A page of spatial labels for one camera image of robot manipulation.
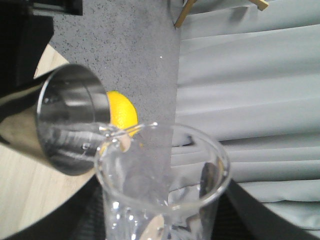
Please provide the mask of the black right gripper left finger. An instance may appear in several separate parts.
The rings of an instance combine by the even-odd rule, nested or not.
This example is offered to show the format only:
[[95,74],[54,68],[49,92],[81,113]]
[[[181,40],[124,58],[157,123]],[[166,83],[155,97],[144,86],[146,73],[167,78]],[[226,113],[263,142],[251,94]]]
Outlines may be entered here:
[[7,240],[104,240],[102,187],[91,178],[70,199]]

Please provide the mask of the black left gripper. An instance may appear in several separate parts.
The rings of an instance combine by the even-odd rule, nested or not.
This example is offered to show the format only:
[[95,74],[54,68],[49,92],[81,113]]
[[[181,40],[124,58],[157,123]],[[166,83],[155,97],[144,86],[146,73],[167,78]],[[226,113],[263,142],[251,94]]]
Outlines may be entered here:
[[2,0],[0,2],[0,119],[37,104],[54,71],[34,77],[54,35],[53,17],[35,11],[80,16],[81,0]]

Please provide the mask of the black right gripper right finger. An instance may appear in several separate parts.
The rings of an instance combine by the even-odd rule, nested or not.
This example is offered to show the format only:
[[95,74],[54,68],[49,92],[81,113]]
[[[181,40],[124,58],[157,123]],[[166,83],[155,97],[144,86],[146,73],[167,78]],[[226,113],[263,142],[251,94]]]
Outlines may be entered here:
[[218,201],[213,240],[317,240],[273,213],[234,180]]

